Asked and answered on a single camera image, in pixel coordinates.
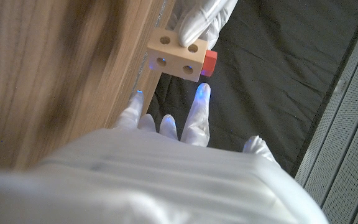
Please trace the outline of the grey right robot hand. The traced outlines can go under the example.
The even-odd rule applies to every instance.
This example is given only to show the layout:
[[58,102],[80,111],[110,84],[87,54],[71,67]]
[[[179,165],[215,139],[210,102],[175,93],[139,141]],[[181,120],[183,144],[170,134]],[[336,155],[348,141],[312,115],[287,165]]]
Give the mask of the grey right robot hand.
[[0,223],[326,223],[262,138],[208,146],[210,93],[197,88],[181,136],[172,116],[142,114],[138,91],[113,128],[0,172]]

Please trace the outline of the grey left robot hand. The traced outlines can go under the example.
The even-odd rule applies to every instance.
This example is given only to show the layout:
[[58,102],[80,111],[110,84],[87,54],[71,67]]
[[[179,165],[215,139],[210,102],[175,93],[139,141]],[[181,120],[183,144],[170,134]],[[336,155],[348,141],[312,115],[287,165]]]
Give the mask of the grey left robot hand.
[[211,50],[236,4],[237,0],[177,0],[166,29],[178,34],[182,47],[201,39]]

